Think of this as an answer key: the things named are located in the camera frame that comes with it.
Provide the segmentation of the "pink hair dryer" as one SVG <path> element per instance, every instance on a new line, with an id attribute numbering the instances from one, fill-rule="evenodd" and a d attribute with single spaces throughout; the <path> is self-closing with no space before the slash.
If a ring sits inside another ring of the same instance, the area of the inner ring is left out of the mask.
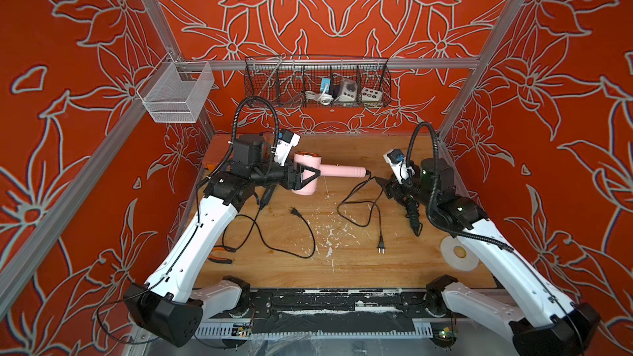
<path id="1" fill-rule="evenodd" d="M 344 178 L 363 178 L 369 174 L 369 171 L 362 166 L 341 166 L 329 165 L 322 163 L 322 157 L 316 153 L 299 152 L 293 155 L 293 162 L 296 166 L 299 164 L 316 169 L 320 172 L 319 177 L 344 177 Z M 302 174 L 302 179 L 306 180 L 315 174 L 314 171 L 306 170 Z"/>

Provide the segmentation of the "dark green hair dryer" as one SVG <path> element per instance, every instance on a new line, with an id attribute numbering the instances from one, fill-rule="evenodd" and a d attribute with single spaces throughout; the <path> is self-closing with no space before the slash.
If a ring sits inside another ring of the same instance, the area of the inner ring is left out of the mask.
<path id="1" fill-rule="evenodd" d="M 416 237 L 421 235 L 423 225 L 420 222 L 420 205 L 428 207 L 432 194 L 437 204 L 443 193 L 443 181 L 441 179 L 441 160 L 438 158 L 425 158 L 420 166 L 410 162 L 406 168 L 407 178 L 402 181 L 405 191 L 405 209 L 410 227 Z"/>

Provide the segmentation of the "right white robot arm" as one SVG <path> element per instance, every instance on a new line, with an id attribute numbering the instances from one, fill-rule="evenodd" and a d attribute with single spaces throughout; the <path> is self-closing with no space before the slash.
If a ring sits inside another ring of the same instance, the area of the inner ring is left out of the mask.
<path id="1" fill-rule="evenodd" d="M 498 302 L 443 275 L 426 286 L 429 314 L 466 316 L 505 338 L 520 355 L 582 355 L 588 350 L 600 315 L 547 280 L 479 204 L 457 193 L 453 168 L 439 157 L 430 123 L 418 123 L 405 152 L 392 149 L 383 157 L 392 175 L 377 182 L 387 198 L 405 208 L 414 234 L 421 234 L 424 209 L 429 223 L 473 252 L 515 302 Z"/>

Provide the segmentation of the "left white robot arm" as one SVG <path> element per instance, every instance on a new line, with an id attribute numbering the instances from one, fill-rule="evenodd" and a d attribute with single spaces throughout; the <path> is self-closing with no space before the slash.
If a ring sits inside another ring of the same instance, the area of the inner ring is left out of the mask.
<path id="1" fill-rule="evenodd" d="M 133 283 L 123 302 L 137 326 L 176 346 L 187 344 L 205 318 L 224 312 L 244 316 L 251 308 L 249 283 L 226 276 L 216 285 L 195 289 L 195 281 L 227 226 L 256 188 L 272 195 L 281 186 L 298 191 L 320 171 L 288 158 L 298 134 L 274 120 L 272 143 L 232 127 L 227 153 L 199 183 L 203 197 L 191 223 L 165 260 L 142 284 Z"/>

